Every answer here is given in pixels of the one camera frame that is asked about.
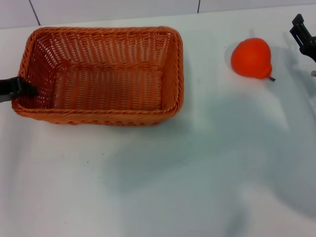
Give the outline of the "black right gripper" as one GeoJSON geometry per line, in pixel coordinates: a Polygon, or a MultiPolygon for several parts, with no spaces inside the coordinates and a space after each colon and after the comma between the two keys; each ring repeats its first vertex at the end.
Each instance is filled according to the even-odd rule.
{"type": "Polygon", "coordinates": [[[305,27],[302,15],[297,14],[293,19],[292,24],[293,27],[290,30],[290,33],[300,46],[300,52],[303,55],[316,60],[316,37],[312,37],[305,27]]]}

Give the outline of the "orange toy pear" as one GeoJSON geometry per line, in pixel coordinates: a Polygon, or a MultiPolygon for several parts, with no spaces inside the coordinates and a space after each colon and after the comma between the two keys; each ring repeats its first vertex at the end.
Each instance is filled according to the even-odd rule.
{"type": "Polygon", "coordinates": [[[232,70],[238,75],[275,81],[271,76],[271,50],[261,38],[246,39],[238,44],[231,55],[232,70]]]}

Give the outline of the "orange woven plastic basket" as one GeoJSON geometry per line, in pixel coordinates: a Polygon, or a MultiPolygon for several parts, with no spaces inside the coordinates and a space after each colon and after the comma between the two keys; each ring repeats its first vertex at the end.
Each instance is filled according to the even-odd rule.
{"type": "Polygon", "coordinates": [[[170,27],[43,27],[29,36],[18,75],[39,93],[12,101],[23,117],[151,126],[183,105],[183,42],[170,27]]]}

